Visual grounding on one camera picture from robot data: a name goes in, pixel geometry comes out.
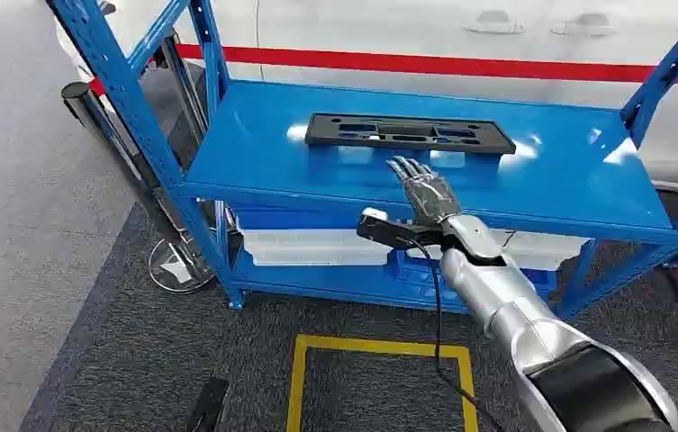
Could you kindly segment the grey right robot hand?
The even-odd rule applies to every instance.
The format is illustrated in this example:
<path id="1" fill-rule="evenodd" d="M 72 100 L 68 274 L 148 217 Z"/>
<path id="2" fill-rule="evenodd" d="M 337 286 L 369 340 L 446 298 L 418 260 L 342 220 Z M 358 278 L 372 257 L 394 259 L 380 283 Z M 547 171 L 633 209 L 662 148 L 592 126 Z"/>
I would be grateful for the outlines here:
<path id="1" fill-rule="evenodd" d="M 394 156 L 386 164 L 398 177 L 420 225 L 434 226 L 462 213 L 448 181 L 414 158 Z"/>

